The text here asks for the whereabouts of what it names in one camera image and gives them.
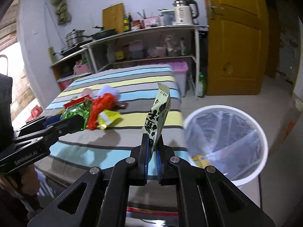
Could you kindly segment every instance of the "hanging cloth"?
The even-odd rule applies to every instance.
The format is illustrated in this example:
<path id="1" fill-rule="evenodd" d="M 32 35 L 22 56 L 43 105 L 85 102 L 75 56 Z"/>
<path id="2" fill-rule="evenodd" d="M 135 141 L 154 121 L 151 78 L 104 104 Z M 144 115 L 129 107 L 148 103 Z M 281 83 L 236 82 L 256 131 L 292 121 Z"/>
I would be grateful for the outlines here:
<path id="1" fill-rule="evenodd" d="M 56 8 L 58 24 L 65 24 L 72 20 L 69 12 L 67 11 L 67 4 L 65 0 L 51 0 L 51 3 Z"/>

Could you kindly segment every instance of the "white shelf leg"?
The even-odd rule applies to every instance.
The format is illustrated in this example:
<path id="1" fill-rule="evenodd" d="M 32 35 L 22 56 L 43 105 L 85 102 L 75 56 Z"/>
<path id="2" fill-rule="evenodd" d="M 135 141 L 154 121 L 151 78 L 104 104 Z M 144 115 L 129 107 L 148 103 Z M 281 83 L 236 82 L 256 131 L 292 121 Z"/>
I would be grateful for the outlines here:
<path id="1" fill-rule="evenodd" d="M 199 28 L 194 29 L 194 42 L 196 44 L 196 88 L 194 92 L 195 100 L 198 100 L 198 90 L 199 90 L 199 72 L 200 72 L 200 40 L 199 40 Z"/>
<path id="2" fill-rule="evenodd" d="M 97 68 L 97 65 L 96 65 L 96 61 L 94 59 L 94 54 L 93 54 L 93 51 L 91 49 L 91 46 L 88 46 L 88 52 L 89 52 L 89 56 L 91 58 L 91 63 L 93 64 L 94 72 L 97 73 L 98 68 Z"/>

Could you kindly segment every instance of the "silver screw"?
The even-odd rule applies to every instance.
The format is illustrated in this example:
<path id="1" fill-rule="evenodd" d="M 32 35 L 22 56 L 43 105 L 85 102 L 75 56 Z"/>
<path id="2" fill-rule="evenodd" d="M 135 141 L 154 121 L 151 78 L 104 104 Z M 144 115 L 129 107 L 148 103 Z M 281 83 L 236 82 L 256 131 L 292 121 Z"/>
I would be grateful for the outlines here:
<path id="1" fill-rule="evenodd" d="M 214 168 L 213 166 L 208 166 L 206 168 L 206 170 L 209 172 L 209 173 L 214 173 L 216 171 L 216 168 Z"/>
<path id="2" fill-rule="evenodd" d="M 132 164 L 132 163 L 134 163 L 136 160 L 135 160 L 135 158 L 133 158 L 133 157 L 128 157 L 127 159 L 126 159 L 126 162 L 127 163 L 129 163 L 129 164 Z"/>
<path id="3" fill-rule="evenodd" d="M 179 161 L 180 161 L 179 157 L 177 157 L 177 156 L 172 156 L 172 157 L 171 157 L 171 162 L 177 163 L 177 162 L 179 162 Z"/>
<path id="4" fill-rule="evenodd" d="M 92 167 L 92 168 L 90 168 L 90 170 L 89 170 L 89 172 L 90 172 L 91 174 L 97 174 L 99 171 L 100 171 L 100 170 L 99 170 L 99 168 L 97 168 L 97 167 Z"/>

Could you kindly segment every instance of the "pink bin lid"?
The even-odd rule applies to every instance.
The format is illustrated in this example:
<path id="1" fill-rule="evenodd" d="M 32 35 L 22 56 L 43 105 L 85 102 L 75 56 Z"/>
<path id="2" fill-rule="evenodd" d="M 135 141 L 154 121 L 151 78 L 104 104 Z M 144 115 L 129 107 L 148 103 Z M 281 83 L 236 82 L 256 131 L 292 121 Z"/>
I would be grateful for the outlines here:
<path id="1" fill-rule="evenodd" d="M 170 62 L 167 64 L 169 64 L 171 66 L 171 68 L 174 72 L 187 72 L 188 71 L 188 65 L 185 61 Z"/>

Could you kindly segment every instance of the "orange wrapper in trash can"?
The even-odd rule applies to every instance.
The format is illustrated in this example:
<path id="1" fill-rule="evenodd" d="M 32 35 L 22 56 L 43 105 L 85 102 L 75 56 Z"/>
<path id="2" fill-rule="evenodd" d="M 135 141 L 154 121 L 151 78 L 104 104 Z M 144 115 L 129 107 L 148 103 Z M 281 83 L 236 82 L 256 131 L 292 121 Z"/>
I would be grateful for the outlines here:
<path id="1" fill-rule="evenodd" d="M 93 108 L 89 115 L 87 128 L 90 130 L 96 129 L 97 117 L 104 109 L 111 109 L 115 104 L 115 97 L 110 93 L 105 93 L 102 97 L 93 100 Z"/>

